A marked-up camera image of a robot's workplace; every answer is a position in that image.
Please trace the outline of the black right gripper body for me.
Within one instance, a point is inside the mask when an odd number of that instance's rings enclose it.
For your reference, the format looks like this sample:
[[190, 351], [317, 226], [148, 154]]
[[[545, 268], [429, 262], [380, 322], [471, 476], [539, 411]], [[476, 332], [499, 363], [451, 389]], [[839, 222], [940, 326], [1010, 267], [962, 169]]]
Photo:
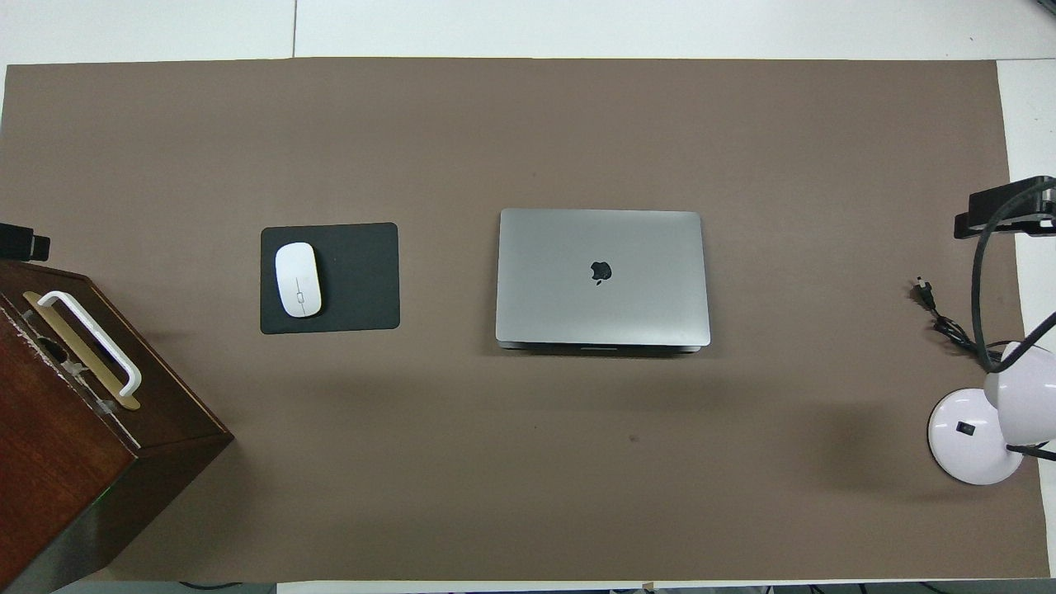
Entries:
[[993, 233], [1026, 233], [1033, 237], [1053, 236], [1054, 178], [1027, 177], [986, 191], [970, 193], [966, 214], [955, 216], [955, 239], [969, 239], [981, 234], [992, 216], [1022, 192], [1026, 193], [1025, 200], [1014, 210], [1010, 210]]

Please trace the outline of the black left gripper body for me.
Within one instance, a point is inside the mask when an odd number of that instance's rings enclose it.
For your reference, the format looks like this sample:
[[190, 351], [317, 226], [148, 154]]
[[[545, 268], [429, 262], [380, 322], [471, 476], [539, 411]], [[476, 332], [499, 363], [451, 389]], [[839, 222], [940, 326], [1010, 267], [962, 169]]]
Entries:
[[50, 240], [31, 227], [0, 223], [0, 258], [10, 261], [46, 261]]

